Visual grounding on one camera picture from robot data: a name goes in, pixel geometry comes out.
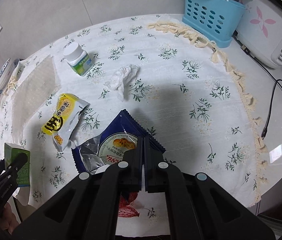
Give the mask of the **person's left hand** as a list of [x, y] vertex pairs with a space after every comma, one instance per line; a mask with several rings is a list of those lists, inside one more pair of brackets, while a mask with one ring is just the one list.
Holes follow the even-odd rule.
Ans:
[[11, 205], [7, 202], [3, 208], [2, 216], [0, 217], [0, 229], [7, 230], [12, 234], [19, 226], [15, 214], [12, 212]]

